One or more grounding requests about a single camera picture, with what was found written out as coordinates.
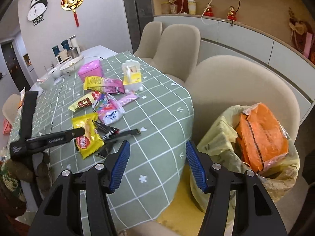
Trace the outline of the panda wall clock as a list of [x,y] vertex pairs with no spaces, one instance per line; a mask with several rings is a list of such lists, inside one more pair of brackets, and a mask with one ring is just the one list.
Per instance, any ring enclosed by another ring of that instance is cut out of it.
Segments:
[[44,13],[47,7],[47,0],[31,0],[31,6],[27,14],[27,20],[32,22],[33,27],[44,20]]

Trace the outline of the pink tin box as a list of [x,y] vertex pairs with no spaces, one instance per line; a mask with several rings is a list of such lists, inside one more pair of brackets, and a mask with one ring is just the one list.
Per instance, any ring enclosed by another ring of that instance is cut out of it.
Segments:
[[100,60],[93,60],[89,63],[84,64],[78,70],[78,76],[83,83],[84,83],[86,77],[90,77],[90,76],[103,77],[104,73],[103,73],[103,70],[101,68],[101,61]]

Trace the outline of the middle beige chair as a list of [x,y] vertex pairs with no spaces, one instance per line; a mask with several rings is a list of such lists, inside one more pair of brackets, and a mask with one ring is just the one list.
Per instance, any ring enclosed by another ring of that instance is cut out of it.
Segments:
[[149,63],[163,74],[185,82],[197,65],[201,34],[197,27],[173,24],[164,29],[156,54]]

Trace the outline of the dark red gift bag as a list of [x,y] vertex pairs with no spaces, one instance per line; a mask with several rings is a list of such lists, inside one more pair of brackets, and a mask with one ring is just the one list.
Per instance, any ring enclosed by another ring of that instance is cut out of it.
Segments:
[[177,14],[189,13],[187,0],[176,0],[175,4],[177,5]]

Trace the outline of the dark teal bottle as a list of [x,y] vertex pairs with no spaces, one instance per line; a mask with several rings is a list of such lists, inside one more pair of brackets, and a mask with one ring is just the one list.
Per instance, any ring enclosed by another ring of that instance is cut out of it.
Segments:
[[62,47],[64,48],[64,50],[66,50],[66,51],[69,51],[69,50],[70,50],[70,46],[69,46],[68,40],[63,40],[63,41],[61,42],[61,45],[62,45]]

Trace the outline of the green checked tablecloth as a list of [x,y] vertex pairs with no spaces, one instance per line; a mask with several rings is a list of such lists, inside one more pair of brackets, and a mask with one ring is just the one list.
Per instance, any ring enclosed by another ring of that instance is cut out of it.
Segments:
[[[124,139],[130,143],[120,187],[108,197],[118,231],[156,220],[170,205],[185,164],[185,144],[191,138],[194,117],[188,91],[129,51],[101,60],[104,76],[122,79],[122,64],[127,60],[139,61],[144,90],[137,92],[139,98],[124,106],[122,118],[111,125],[121,131],[140,130],[139,135],[119,139],[110,152],[118,151]],[[37,98],[32,136],[71,129],[73,118],[92,113],[91,107],[68,109],[87,92],[77,73],[44,91]],[[83,172],[103,161],[96,154],[83,159],[74,140],[46,152],[53,181],[64,169]]]

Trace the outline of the red figurine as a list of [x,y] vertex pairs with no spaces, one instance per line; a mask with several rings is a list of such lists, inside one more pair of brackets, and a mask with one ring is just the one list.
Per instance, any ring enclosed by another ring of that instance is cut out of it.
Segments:
[[229,7],[226,17],[229,20],[233,20],[233,21],[236,20],[236,9],[233,6]]
[[203,12],[203,15],[206,16],[206,17],[213,17],[213,16],[214,16],[210,4],[208,4],[208,5],[206,6],[205,11]]

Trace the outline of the beige chair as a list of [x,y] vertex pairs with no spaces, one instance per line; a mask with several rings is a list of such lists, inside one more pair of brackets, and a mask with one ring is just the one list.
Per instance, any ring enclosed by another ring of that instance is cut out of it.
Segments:
[[[295,143],[300,112],[291,89],[274,73],[256,63],[217,55],[198,64],[185,82],[194,107],[193,140],[197,145],[229,107],[265,104]],[[125,235],[178,235],[157,220],[139,224]]]
[[18,113],[19,107],[20,107],[20,96],[17,94],[12,94],[11,96],[9,96],[3,105],[2,113],[5,119],[11,125],[14,124],[14,120]]
[[140,44],[135,56],[140,58],[154,58],[162,35],[162,22],[149,22],[143,29]]
[[156,54],[149,63],[163,74],[185,82],[197,65],[201,34],[197,27],[173,24],[164,29]]

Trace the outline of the yellow pink snack wrapper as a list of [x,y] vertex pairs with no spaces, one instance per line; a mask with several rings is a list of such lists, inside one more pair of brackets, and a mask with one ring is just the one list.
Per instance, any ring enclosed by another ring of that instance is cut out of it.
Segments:
[[84,90],[93,90],[107,94],[124,94],[123,82],[120,79],[112,79],[99,76],[88,76],[84,80]]

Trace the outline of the cream lidded cup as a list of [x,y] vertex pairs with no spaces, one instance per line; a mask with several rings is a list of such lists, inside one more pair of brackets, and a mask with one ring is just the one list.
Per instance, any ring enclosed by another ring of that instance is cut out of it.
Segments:
[[188,12],[190,15],[196,15],[196,1],[195,0],[188,0]]

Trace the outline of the near beige chair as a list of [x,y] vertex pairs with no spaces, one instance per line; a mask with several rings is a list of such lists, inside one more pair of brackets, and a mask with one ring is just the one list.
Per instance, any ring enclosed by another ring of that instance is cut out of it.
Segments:
[[[217,55],[198,64],[185,82],[194,107],[193,140],[197,145],[229,107],[265,104],[295,143],[300,112],[291,89],[274,73],[256,63]],[[139,224],[125,235],[178,235],[157,220]]]

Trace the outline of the yellow seat cushion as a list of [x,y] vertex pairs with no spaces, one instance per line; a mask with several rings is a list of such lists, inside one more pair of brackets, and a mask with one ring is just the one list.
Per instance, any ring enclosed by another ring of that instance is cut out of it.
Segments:
[[209,197],[193,185],[191,169],[185,165],[173,200],[157,222],[178,235],[198,235]]

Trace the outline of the orange plastic bag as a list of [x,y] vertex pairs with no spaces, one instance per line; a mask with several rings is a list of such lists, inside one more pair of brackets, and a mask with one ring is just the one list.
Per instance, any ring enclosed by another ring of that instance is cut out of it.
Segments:
[[235,130],[241,159],[255,173],[267,171],[288,154],[286,131],[263,103],[244,109]]

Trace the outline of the right red figurine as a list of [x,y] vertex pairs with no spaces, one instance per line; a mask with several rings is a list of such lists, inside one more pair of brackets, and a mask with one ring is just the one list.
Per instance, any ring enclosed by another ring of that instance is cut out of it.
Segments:
[[226,17],[229,20],[233,20],[233,21],[236,20],[236,9],[233,6],[229,7]]

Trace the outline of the flower bouquet decoration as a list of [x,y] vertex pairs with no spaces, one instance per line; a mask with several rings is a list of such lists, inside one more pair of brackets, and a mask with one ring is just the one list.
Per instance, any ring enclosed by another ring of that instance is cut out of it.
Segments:
[[314,30],[308,22],[296,18],[291,8],[288,14],[293,47],[314,64]]

